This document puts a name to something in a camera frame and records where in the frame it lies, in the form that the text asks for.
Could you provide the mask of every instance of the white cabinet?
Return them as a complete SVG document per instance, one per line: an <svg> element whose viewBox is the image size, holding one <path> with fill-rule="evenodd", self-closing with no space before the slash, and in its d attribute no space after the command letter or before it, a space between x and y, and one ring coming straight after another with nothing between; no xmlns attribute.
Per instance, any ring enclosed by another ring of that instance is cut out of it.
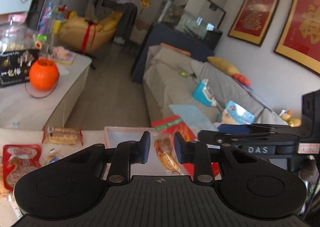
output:
<svg viewBox="0 0 320 227"><path fill-rule="evenodd" d="M70 87L70 89L60 101L59 105L51 114L50 118L45 124L46 126L63 127L66 124L73 107L75 106L84 89L88 71L89 67L82 72L82 74Z"/></svg>

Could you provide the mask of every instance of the green item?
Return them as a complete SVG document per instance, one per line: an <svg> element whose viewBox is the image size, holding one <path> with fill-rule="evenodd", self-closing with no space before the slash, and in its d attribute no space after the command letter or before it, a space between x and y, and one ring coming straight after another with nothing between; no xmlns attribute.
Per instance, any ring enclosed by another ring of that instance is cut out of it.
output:
<svg viewBox="0 0 320 227"><path fill-rule="evenodd" d="M47 41L47 39L48 39L47 36L44 36L44 35L41 35L41 34L39 34L39 35L34 37L34 40Z"/></svg>
<svg viewBox="0 0 320 227"><path fill-rule="evenodd" d="M185 78L188 78L189 77L189 74L186 73L185 71L180 71L179 74Z"/></svg>

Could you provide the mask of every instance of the gold frame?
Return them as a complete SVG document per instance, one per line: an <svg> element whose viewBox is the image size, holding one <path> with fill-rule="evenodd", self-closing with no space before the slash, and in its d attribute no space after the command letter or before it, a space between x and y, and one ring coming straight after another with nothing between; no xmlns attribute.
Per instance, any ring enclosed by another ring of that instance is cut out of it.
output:
<svg viewBox="0 0 320 227"><path fill-rule="evenodd" d="M271 10L270 10L270 13L269 13L269 16L267 18L267 21L265 23L265 26L262 30L262 33L260 36L254 36L254 35L250 35L250 34L247 34L247 33L244 33L244 32L240 32L240 31L235 31L235 27L236 27L236 24L238 23L240 17L241 17L241 14L244 10L244 7L246 6L248 0L244 0L242 6L241 6L241 9L236 17L236 20L235 22L233 23L230 31L229 31L229 34L228 36L230 37L234 37L234 38L237 38L237 39L240 39L240 40L244 40L244 41L247 41L251 44L255 44L255 45L258 45L258 46L262 46L262 43L267 35L267 32L269 30L269 27L271 25L271 22L273 20L273 17L275 15L275 12L276 12L276 9L278 7L278 4L279 4L279 1L280 0L274 0L273 2L273 5L271 7Z"/></svg>
<svg viewBox="0 0 320 227"><path fill-rule="evenodd" d="M283 31L281 33L281 36L279 38L278 44L274 50L275 53L283 55L290 60L298 63L299 65L303 66L304 68L310 70L311 72L315 73L316 75L320 76L320 62L313 59L312 57L309 57L297 50L294 50L290 47L284 46L284 41L288 35L289 28L291 25L291 22L293 20L293 15L296 11L298 4L298 0L293 0L291 9L288 14L288 18L286 21L286 24L283 28Z"/></svg>

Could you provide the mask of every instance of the orange pumpkin bucket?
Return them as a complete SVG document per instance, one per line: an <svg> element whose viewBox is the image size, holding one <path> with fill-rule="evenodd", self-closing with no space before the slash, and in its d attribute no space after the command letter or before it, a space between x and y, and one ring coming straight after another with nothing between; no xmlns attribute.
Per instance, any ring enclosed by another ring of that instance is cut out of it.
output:
<svg viewBox="0 0 320 227"><path fill-rule="evenodd" d="M30 68L30 83L39 91L51 90L56 85L58 78L58 68L51 60L38 59Z"/></svg>

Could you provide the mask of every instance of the fish tank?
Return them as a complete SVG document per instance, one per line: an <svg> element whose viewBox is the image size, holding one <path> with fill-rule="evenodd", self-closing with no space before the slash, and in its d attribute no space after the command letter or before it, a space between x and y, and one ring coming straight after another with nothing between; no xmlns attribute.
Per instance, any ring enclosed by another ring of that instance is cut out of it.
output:
<svg viewBox="0 0 320 227"><path fill-rule="evenodd" d="M226 11L211 0L163 0L155 23L185 33L214 50Z"/></svg>

